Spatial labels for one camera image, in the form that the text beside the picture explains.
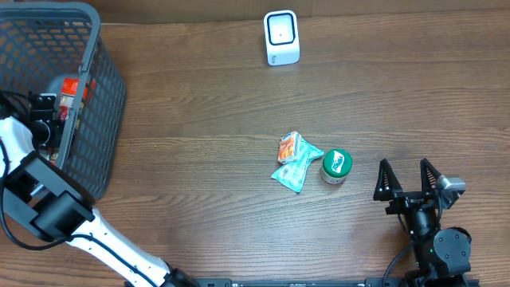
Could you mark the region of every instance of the teal packet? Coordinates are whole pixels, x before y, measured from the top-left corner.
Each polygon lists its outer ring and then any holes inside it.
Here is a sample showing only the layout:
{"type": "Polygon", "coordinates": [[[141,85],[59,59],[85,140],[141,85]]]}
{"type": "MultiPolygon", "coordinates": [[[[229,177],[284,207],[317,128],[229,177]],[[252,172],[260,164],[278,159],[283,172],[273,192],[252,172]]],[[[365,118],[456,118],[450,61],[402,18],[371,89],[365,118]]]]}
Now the teal packet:
{"type": "Polygon", "coordinates": [[[304,178],[306,177],[308,167],[314,159],[318,159],[322,155],[324,155],[324,151],[312,146],[301,138],[299,159],[278,168],[278,170],[271,175],[271,178],[276,179],[291,190],[300,193],[303,189],[304,178]]]}

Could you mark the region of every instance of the table surface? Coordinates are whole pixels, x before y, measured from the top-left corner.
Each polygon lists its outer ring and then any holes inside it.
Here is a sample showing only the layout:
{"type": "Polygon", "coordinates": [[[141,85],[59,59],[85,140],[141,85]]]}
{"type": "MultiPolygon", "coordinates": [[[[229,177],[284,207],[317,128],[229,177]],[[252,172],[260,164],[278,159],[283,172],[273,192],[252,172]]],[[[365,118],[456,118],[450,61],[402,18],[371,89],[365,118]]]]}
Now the table surface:
{"type": "MultiPolygon", "coordinates": [[[[300,62],[275,68],[261,21],[105,26],[127,104],[97,206],[192,276],[364,279],[409,240],[372,201],[379,161],[416,191],[426,157],[467,182],[441,223],[473,236],[469,276],[510,284],[509,25],[510,10],[303,18],[300,62]],[[293,130],[352,154],[342,186],[320,178],[320,161],[300,195],[270,179],[293,130]]],[[[0,245],[2,286],[123,283],[69,246],[0,245]]],[[[394,274],[413,268],[409,255],[394,274]]]]}

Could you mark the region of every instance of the orange and white package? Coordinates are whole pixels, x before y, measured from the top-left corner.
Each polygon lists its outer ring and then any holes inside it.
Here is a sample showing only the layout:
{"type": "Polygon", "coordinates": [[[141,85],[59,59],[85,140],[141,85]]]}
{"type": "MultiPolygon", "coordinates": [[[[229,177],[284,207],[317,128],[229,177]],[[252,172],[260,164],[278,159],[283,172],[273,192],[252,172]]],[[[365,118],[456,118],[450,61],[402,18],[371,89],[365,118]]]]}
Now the orange and white package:
{"type": "Polygon", "coordinates": [[[278,150],[278,161],[286,164],[299,158],[301,144],[301,135],[299,132],[290,132],[280,140],[280,149],[278,150]]]}

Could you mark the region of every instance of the green lid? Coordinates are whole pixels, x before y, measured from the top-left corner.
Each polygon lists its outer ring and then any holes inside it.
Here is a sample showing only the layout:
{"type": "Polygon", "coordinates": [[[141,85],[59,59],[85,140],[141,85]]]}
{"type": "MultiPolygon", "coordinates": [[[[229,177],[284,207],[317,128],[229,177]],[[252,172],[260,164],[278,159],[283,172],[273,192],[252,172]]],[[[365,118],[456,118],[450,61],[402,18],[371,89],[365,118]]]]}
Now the green lid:
{"type": "Polygon", "coordinates": [[[324,156],[322,167],[329,176],[343,178],[351,171],[351,155],[339,148],[332,149],[324,156]]]}

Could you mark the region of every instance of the perforated basket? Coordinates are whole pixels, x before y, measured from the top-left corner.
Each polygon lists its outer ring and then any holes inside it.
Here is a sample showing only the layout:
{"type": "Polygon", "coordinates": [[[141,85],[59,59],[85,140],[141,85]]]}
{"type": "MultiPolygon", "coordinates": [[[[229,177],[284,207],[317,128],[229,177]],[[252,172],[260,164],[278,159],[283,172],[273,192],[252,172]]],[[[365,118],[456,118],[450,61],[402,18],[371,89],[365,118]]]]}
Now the perforated basket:
{"type": "Polygon", "coordinates": [[[0,89],[59,95],[64,78],[79,78],[57,166],[96,199],[108,185],[125,105],[99,32],[98,13],[84,3],[0,4],[0,89]]]}

